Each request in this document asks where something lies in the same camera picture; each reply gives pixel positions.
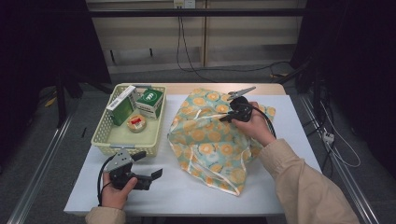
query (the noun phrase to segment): plastic basket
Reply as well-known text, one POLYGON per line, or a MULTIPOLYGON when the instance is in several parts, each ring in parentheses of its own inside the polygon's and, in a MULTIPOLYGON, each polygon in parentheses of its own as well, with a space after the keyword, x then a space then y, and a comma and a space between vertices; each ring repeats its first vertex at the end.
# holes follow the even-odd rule
MULTIPOLYGON (((114 91, 111 94, 107 104, 113 102, 113 100, 116 99, 117 96, 120 95, 130 85, 136 86, 139 92, 143 92, 148 88, 163 92, 163 104, 161 105, 160 116, 157 119, 147 118, 147 127, 145 130, 141 133, 133 133, 129 131, 126 122, 123 122, 121 126, 115 125, 109 113, 105 109, 95 133, 93 134, 91 143, 98 147, 102 153, 107 156, 114 155, 121 148, 127 149, 130 154, 135 154, 139 151, 146 151, 147 156, 156 156, 160 130, 163 126, 163 113, 166 103, 166 88, 163 86, 122 83, 114 88, 114 91)), ((138 113, 139 110, 136 109, 133 115, 138 113)))

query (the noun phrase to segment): orange flower pattern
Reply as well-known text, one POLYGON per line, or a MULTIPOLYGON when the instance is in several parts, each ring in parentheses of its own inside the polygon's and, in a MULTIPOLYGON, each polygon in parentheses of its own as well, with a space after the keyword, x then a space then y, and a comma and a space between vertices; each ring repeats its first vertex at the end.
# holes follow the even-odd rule
MULTIPOLYGON (((209 187, 239 195, 245 186, 246 163, 262 146, 233 124, 219 121, 229 112, 229 95, 195 89, 182 103, 171 124, 168 140, 181 169, 209 187)), ((260 105, 270 120, 276 110, 260 105)))

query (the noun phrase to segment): green carton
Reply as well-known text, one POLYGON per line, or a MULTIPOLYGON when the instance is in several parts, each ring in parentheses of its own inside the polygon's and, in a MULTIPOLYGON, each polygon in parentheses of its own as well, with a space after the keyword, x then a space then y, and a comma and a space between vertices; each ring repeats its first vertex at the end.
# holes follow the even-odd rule
POLYGON ((151 119, 157 119, 161 114, 163 103, 163 92, 154 89, 147 89, 137 100, 136 106, 140 114, 151 119))

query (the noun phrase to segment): wall outlet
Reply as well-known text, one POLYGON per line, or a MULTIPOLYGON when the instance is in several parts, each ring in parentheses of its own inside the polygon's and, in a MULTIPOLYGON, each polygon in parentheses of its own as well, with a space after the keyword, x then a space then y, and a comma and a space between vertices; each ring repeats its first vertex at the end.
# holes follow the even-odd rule
POLYGON ((331 144, 334 141, 334 134, 324 132, 322 138, 323 138, 323 141, 331 144))
POLYGON ((195 0, 184 0, 184 8, 195 8, 195 0))
POLYGON ((184 8, 184 0, 174 0, 174 8, 184 8))

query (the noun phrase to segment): person's right hand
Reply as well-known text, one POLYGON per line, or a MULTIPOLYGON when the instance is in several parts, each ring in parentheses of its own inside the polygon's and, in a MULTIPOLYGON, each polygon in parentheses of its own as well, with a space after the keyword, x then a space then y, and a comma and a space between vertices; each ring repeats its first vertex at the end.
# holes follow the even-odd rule
MULTIPOLYGON (((250 104, 259 108, 257 102, 251 102, 250 104)), ((250 121, 243 122, 237 119, 232 119, 231 122, 244 134, 259 141, 264 147, 276 140, 268 129, 265 117, 255 109, 253 109, 250 121)))

